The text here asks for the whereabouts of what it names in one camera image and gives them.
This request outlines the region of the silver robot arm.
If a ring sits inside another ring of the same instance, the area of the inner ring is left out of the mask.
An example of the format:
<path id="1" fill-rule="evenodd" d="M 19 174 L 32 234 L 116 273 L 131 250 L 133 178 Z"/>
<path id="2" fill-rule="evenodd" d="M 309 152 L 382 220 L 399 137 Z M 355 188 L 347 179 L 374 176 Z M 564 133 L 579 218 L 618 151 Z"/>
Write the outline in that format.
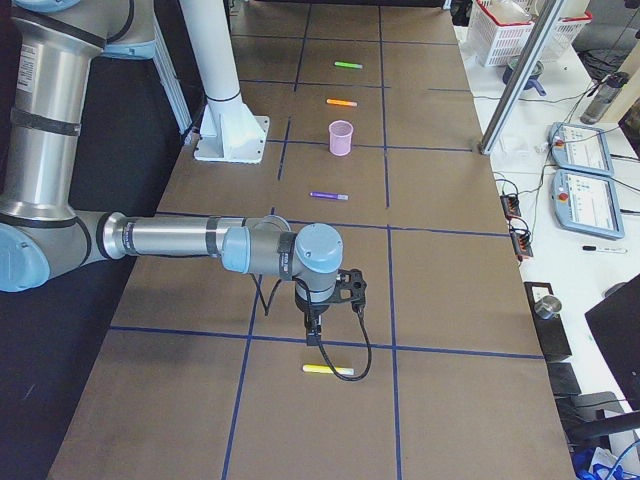
<path id="1" fill-rule="evenodd" d="M 355 280 L 343 242 L 325 224 L 293 232 L 262 218 L 128 217 L 76 211 L 68 202 L 91 62 L 149 59 L 156 31 L 150 1 L 16 1 L 22 36 L 17 92 L 1 193 L 1 288 L 19 292 L 84 265 L 126 256 L 219 259 L 230 271 L 295 283 L 307 341 Z"/>

